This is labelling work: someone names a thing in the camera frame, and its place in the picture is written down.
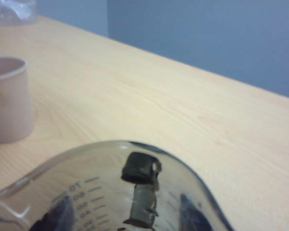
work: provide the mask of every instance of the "blue wall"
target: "blue wall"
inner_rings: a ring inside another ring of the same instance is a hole
[[[38,14],[108,36],[107,0],[37,0]]]
[[[113,39],[289,96],[289,0],[108,0]]]

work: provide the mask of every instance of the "wooden table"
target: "wooden table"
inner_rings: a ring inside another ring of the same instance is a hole
[[[142,141],[190,165],[236,230],[289,231],[289,98],[44,17],[0,26],[0,55],[28,61],[35,119],[0,144],[0,189],[64,150]]]

